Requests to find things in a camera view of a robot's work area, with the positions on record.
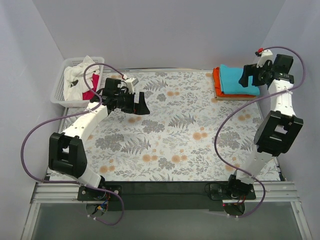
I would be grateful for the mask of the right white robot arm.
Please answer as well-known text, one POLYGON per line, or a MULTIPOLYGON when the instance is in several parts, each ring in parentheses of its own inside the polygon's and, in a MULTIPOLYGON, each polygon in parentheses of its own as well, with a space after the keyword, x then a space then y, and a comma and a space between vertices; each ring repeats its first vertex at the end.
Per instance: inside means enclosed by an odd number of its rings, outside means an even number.
POLYGON ((229 177, 227 195, 232 199, 246 197, 253 190, 254 177, 274 157, 288 152, 304 122, 294 112, 291 88, 294 77, 289 74, 294 62, 292 56, 267 50, 256 52, 258 63, 245 65, 238 81, 243 87, 267 85, 270 98, 270 112, 259 126, 253 141, 252 153, 241 170, 229 177))

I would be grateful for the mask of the teal t shirt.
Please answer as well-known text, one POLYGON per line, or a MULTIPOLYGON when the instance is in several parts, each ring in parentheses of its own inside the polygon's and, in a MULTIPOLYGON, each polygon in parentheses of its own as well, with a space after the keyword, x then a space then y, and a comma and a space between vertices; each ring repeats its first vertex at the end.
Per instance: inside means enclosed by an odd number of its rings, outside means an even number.
POLYGON ((219 78, 221 91, 226 95, 252 95, 259 96, 260 89, 253 86, 253 77, 248 78, 248 87, 239 84, 243 69, 237 67, 228 67, 224 64, 219 66, 219 78))

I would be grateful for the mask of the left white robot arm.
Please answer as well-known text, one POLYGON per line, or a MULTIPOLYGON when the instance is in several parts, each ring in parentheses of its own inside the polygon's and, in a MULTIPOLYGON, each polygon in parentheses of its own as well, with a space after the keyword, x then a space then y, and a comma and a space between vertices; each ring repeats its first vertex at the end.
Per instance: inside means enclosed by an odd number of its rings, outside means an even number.
POLYGON ((54 132, 49 138, 49 169, 90 186, 89 194, 95 200, 106 196, 105 179, 89 167, 84 143, 98 124, 116 109, 138 116, 150 114, 143 91, 139 92, 138 102, 135 102, 137 83, 138 79, 134 77, 127 80, 108 77, 104 88, 89 101, 86 113, 63 132, 54 132))

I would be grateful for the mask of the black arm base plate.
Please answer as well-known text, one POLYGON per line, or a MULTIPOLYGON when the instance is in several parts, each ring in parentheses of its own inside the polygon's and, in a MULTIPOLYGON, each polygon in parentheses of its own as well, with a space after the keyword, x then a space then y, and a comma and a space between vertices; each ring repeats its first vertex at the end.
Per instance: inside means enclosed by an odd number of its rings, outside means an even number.
POLYGON ((226 181, 107 181, 108 193, 81 186, 77 200, 99 203, 108 200, 109 211, 129 210, 204 210, 221 211, 223 201, 254 200, 251 187, 247 194, 232 191, 226 181))

